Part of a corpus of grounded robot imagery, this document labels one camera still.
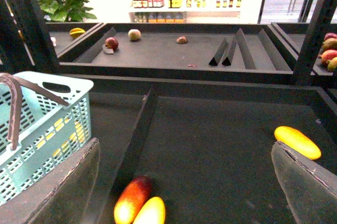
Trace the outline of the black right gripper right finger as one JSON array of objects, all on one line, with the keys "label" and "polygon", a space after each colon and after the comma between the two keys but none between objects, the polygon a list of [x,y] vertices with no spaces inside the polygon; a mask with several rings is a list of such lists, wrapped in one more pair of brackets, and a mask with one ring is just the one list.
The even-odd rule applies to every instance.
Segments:
[{"label": "black right gripper right finger", "polygon": [[336,223],[336,175],[281,141],[271,158],[295,222]]}]

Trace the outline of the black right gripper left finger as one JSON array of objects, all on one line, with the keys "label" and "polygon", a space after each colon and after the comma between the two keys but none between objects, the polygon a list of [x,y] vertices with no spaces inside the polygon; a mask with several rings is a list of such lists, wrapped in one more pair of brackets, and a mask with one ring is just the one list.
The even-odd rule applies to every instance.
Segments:
[{"label": "black right gripper left finger", "polygon": [[1,206],[1,223],[81,223],[97,180],[97,138]]}]

